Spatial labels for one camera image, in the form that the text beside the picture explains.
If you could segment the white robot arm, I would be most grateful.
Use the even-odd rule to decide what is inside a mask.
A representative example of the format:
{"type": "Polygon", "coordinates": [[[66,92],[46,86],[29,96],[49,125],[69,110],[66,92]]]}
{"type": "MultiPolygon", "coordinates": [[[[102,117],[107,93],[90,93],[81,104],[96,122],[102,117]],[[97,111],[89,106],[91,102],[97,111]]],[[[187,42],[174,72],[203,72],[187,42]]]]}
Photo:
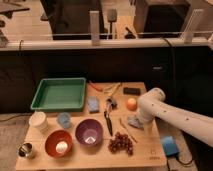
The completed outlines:
{"type": "Polygon", "coordinates": [[[153,88],[137,100],[137,117],[145,125],[155,117],[183,130],[205,144],[213,147],[213,118],[177,108],[164,102],[165,93],[153,88]]]}

